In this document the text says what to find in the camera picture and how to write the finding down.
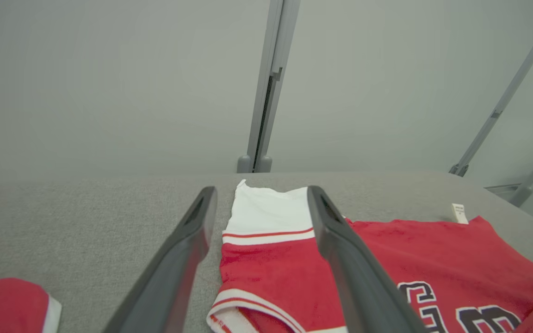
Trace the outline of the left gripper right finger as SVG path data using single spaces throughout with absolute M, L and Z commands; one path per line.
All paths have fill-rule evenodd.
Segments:
M 350 333 L 425 333 L 422 320 L 323 188 L 307 188 L 320 255 L 333 273 Z

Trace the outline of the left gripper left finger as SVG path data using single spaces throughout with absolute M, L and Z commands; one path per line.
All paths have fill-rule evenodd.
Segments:
M 198 265 L 213 235 L 217 190 L 203 188 L 105 327 L 106 333 L 181 333 Z

